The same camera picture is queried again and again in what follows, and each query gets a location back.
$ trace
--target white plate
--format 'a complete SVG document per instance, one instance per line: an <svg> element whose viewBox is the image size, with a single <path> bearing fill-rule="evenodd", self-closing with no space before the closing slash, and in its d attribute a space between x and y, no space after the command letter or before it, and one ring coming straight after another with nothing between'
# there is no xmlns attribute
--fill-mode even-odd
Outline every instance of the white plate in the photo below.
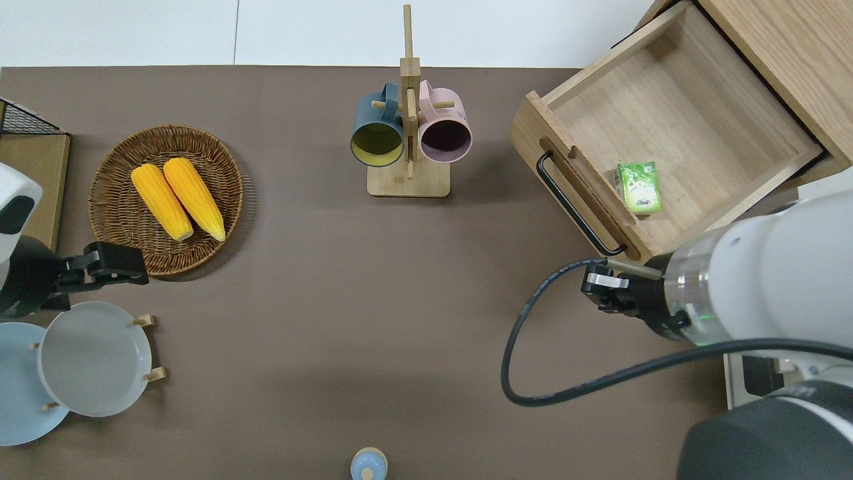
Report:
<svg viewBox="0 0 853 480"><path fill-rule="evenodd" d="M38 375L72 412L106 417L142 395L151 347L133 317L110 303L86 301L60 313L38 349Z"/></svg>

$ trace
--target white floor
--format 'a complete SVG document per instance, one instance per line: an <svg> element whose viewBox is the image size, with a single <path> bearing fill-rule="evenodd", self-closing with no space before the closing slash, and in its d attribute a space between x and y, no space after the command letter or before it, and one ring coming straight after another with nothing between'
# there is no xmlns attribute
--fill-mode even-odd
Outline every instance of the white floor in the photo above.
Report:
<svg viewBox="0 0 853 480"><path fill-rule="evenodd" d="M396 66L404 0L3 0L0 67ZM652 0L409 0L434 67L585 67Z"/></svg>

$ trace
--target wooden mug holder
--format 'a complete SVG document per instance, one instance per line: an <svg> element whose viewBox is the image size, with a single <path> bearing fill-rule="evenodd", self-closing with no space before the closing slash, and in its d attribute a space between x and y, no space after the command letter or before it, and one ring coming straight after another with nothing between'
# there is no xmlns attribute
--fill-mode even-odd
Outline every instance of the wooden mug holder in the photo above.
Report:
<svg viewBox="0 0 853 480"><path fill-rule="evenodd" d="M387 167L367 167L372 196L441 198L450 194L450 164L424 158L418 142L421 59L412 54L412 8L403 6L406 56L400 59L400 109L403 112L403 158ZM374 102L374 107L385 104ZM441 105L446 108L452 105Z"/></svg>

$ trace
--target green juice carton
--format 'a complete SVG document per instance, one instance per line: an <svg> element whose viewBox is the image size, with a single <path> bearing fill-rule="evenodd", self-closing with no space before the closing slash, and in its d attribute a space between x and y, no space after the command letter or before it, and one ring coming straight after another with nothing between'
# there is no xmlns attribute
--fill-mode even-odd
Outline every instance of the green juice carton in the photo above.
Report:
<svg viewBox="0 0 853 480"><path fill-rule="evenodd" d="M622 193L628 210L639 215L661 210L658 169L653 161L619 163L613 177L616 190Z"/></svg>

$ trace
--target yellow corn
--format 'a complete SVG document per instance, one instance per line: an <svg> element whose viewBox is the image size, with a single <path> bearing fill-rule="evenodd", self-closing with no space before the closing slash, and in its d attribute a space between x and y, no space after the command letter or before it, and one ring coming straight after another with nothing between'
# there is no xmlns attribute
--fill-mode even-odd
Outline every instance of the yellow corn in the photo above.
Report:
<svg viewBox="0 0 853 480"><path fill-rule="evenodd" d="M131 172L131 181L139 192L139 196L148 205L148 210L151 210L169 237L181 242L193 234L193 227L189 224L187 214L184 213L181 204L157 166L146 163L136 167Z"/></svg>
<svg viewBox="0 0 853 480"><path fill-rule="evenodd" d="M165 179L175 195L202 230L213 238L225 240L225 224L222 214L213 201L211 192L195 171L193 164L185 158L173 158L163 166Z"/></svg>

